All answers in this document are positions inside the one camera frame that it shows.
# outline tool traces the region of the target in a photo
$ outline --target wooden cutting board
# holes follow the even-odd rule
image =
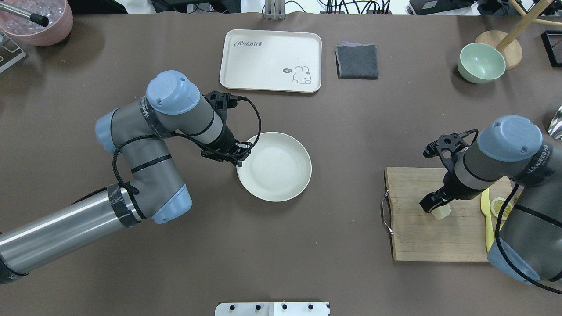
[[[449,203],[451,215],[442,220],[426,214],[419,205],[425,195],[443,186],[445,172],[445,168],[386,168],[394,260],[488,262],[480,195]],[[510,182],[504,177],[490,187],[490,200],[505,198],[510,192]]]

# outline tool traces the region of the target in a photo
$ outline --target mint green bowl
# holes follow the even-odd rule
[[[472,83],[488,83],[505,72],[505,59],[490,45],[471,43],[460,51],[457,68],[464,79]]]

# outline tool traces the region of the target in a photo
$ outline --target lemon slice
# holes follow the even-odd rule
[[[500,209],[502,207],[502,205],[504,204],[505,199],[503,197],[497,197],[494,198],[492,200],[492,202],[490,203],[490,209],[492,210],[492,214],[497,218],[497,216],[500,213]],[[504,214],[501,217],[501,220],[506,220],[507,217],[509,216],[509,213],[511,213],[511,210],[513,209],[513,205],[511,203],[507,203],[507,206],[505,207],[504,210]]]

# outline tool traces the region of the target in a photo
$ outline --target blue joint cap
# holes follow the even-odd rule
[[[156,224],[164,224],[187,213],[192,205],[193,202],[191,201],[189,192],[187,192],[187,186],[184,184],[181,189],[152,216],[152,219]]]
[[[529,119],[506,115],[478,137],[478,147],[495,160],[514,162],[531,158],[542,145],[542,133]]]
[[[531,268],[531,266],[523,259],[521,256],[511,248],[510,245],[507,244],[503,239],[500,238],[501,247],[504,249],[507,258],[516,266],[521,272],[527,275],[529,278],[538,281],[541,277],[538,273]],[[500,253],[500,249],[497,247],[497,243],[494,241],[490,251],[488,252],[488,261],[494,267],[498,268],[505,274],[509,275],[510,277],[521,281],[526,284],[531,284],[529,281],[525,280],[522,276],[520,276],[514,269],[512,269],[507,262],[505,261],[504,257]]]
[[[97,122],[96,122],[96,138],[98,139],[99,143],[103,146],[103,149],[108,151],[109,153],[115,152],[115,144],[113,143],[113,138],[111,137],[111,120],[113,119],[113,114],[119,108],[109,112],[106,115],[103,115]]]
[[[166,70],[152,79],[146,88],[146,99],[158,112],[169,115],[185,113],[199,103],[199,89],[176,70]]]

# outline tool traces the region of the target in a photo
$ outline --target wooden round base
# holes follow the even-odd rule
[[[507,33],[502,31],[485,31],[476,37],[475,42],[496,47],[506,36]],[[523,49],[521,49],[521,44],[516,39],[500,53],[504,56],[505,69],[508,70],[519,65],[521,58],[523,58]]]

